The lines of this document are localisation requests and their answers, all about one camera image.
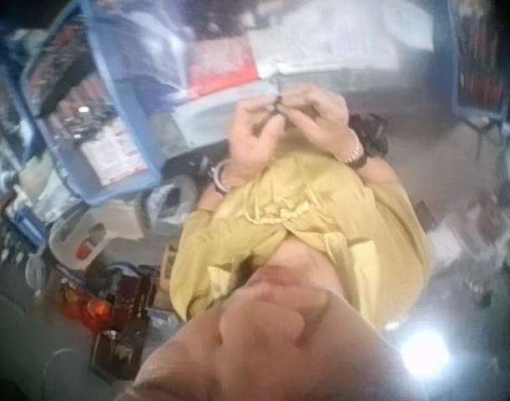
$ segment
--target wrist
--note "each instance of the wrist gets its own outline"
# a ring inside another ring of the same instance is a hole
[[[349,165],[364,156],[365,151],[356,132],[353,129],[349,129],[341,146],[338,146],[336,150],[331,153],[337,160]]]
[[[233,161],[227,163],[223,169],[223,173],[221,173],[221,182],[230,189],[243,186],[253,178],[254,176],[252,176],[252,174],[239,167]]]

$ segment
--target bracelet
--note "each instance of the bracelet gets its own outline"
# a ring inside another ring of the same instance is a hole
[[[343,163],[344,165],[354,165],[357,161],[363,159],[366,152],[364,151],[364,147],[362,146],[361,141],[358,138],[358,135],[356,134],[355,130],[351,129],[351,132],[353,133],[353,138],[355,139],[355,146],[353,147],[353,153],[351,155],[347,156],[346,158],[342,159],[340,156],[335,155],[336,159]]]
[[[222,160],[215,168],[214,168],[214,188],[221,195],[227,195],[231,188],[227,187],[221,182],[221,176],[223,175],[223,170],[229,164],[230,160],[225,159]]]

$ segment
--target bare skin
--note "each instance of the bare skin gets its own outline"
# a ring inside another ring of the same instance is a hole
[[[274,101],[256,99],[238,108],[226,185],[242,186],[273,160],[285,118],[273,117],[258,136],[254,127],[270,115]],[[300,87],[284,94],[282,103],[280,112],[314,146],[334,151],[339,160],[352,154],[356,142],[342,97]],[[384,160],[369,160],[357,174],[365,185],[397,181]],[[211,186],[198,209],[211,213],[222,200]],[[346,302],[327,257],[289,236],[242,288],[191,319],[151,355],[121,398],[192,399],[423,398],[398,351]]]
[[[275,148],[285,137],[282,116],[275,116],[258,138],[253,128],[270,115],[274,98],[260,98],[241,104],[230,133],[231,162],[224,173],[225,184],[236,187],[255,177],[270,165]],[[317,148],[345,159],[355,149],[355,136],[349,128],[349,111],[343,97],[310,85],[301,85],[283,94],[279,111]],[[368,159],[356,171],[365,185],[398,182],[394,170],[383,159]],[[198,209],[214,211],[223,196],[211,185],[201,197]],[[344,297],[332,263],[321,252],[297,238],[285,239],[267,262],[306,277],[313,285]]]

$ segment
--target red object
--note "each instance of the red object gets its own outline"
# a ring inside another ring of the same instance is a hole
[[[93,249],[94,246],[91,241],[86,239],[78,246],[74,256],[80,261],[85,261],[91,255]]]
[[[110,304],[70,287],[63,289],[60,312],[70,320],[81,322],[92,332],[104,330],[110,320]]]
[[[190,67],[192,99],[258,79],[245,36],[197,42]]]

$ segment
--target white paper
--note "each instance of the white paper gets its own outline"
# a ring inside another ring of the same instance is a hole
[[[432,16],[403,0],[383,4],[383,20],[390,35],[411,48],[433,51]]]
[[[116,119],[80,148],[98,176],[101,185],[110,185],[132,174],[147,170],[134,139],[120,119]]]
[[[248,32],[261,78],[276,73],[398,68],[394,40],[373,25],[371,7],[324,1],[305,5],[282,23]]]

